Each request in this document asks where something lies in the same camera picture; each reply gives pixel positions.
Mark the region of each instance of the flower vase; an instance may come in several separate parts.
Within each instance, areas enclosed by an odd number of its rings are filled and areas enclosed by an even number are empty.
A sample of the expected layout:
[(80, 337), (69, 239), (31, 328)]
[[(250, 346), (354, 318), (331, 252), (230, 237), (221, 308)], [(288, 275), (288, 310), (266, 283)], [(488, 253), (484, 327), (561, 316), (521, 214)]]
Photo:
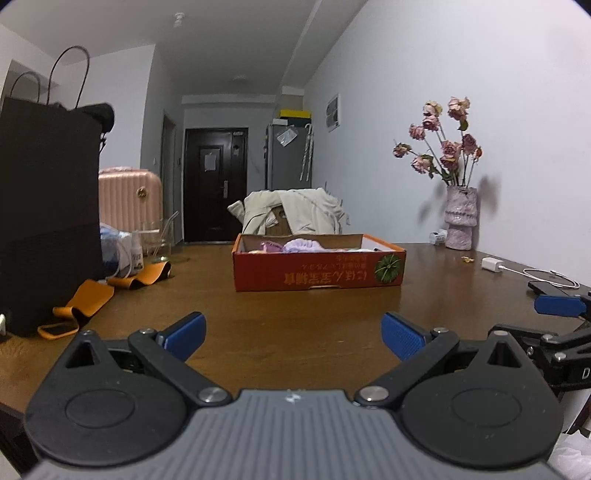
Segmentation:
[(477, 224), (477, 191), (474, 187), (447, 187), (445, 221), (449, 224), (445, 246), (454, 250), (472, 248), (472, 229)]

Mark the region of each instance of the purple cloth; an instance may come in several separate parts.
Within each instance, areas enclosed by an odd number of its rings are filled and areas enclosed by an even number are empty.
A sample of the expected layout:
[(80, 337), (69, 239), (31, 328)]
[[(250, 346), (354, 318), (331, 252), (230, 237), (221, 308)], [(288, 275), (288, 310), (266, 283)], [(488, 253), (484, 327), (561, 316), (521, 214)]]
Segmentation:
[(283, 251), (288, 254), (298, 252), (323, 252), (324, 250), (326, 249), (316, 240), (306, 240), (304, 238), (296, 238), (295, 240), (291, 240), (283, 247)]

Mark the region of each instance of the dried rose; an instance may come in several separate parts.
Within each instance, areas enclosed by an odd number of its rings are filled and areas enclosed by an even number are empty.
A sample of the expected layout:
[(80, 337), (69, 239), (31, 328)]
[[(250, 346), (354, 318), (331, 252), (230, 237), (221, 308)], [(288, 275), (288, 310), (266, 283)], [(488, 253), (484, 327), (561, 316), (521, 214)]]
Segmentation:
[(439, 119), (435, 115), (429, 115), (423, 119), (423, 127), (431, 132), (436, 132), (440, 126)]
[(457, 169), (457, 158), (452, 155), (444, 155), (439, 159), (439, 161), (448, 170)]
[(399, 143), (394, 147), (392, 153), (394, 154), (394, 157), (402, 158), (403, 156), (407, 155), (410, 151), (410, 145), (407, 145), (406, 143)]
[(456, 97), (452, 97), (452, 99), (449, 100), (447, 107), (447, 114), (454, 120), (458, 120), (459, 122), (461, 122), (462, 120), (466, 119), (466, 115), (468, 114), (467, 109), (470, 108), (470, 100), (468, 100), (467, 97), (463, 100), (460, 100)]
[(444, 140), (441, 143), (441, 149), (443, 150), (443, 155), (445, 155), (446, 157), (453, 157), (455, 159), (458, 159), (460, 157), (460, 152), (462, 151), (462, 145), (458, 142)]
[(410, 165), (419, 173), (429, 173), (431, 170), (431, 160), (423, 158), (422, 155), (415, 158)]
[(439, 115), (441, 115), (441, 112), (443, 112), (443, 107), (439, 105), (437, 102), (427, 102), (423, 107), (424, 116), (434, 115), (436, 117), (439, 117)]
[(466, 155), (472, 155), (473, 153), (475, 153), (476, 149), (478, 148), (476, 138), (474, 138), (470, 134), (464, 135), (464, 138), (462, 138), (462, 148), (464, 149), (464, 153)]
[(408, 134), (415, 140), (425, 140), (425, 129), (421, 125), (411, 124)]

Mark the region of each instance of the metal screw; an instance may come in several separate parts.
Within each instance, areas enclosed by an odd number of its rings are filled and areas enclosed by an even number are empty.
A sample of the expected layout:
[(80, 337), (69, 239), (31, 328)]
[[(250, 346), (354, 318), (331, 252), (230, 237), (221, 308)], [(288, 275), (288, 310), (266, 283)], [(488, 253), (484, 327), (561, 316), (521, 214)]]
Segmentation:
[(199, 400), (205, 403), (219, 403), (228, 397), (228, 392), (220, 387), (207, 387), (199, 392)]
[(370, 385), (359, 390), (359, 395), (365, 401), (382, 401), (388, 398), (390, 393), (384, 387), (378, 385)]

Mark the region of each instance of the red cardboard box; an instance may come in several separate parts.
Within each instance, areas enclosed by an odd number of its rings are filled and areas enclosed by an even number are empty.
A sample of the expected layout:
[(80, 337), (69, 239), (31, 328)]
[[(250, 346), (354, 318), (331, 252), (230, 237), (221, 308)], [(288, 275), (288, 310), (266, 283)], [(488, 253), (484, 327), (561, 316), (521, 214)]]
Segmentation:
[[(285, 245), (294, 238), (317, 240), (324, 248), (371, 252), (253, 254), (263, 240)], [(402, 283), (406, 250), (371, 235), (239, 235), (232, 250), (236, 291), (389, 287)]]

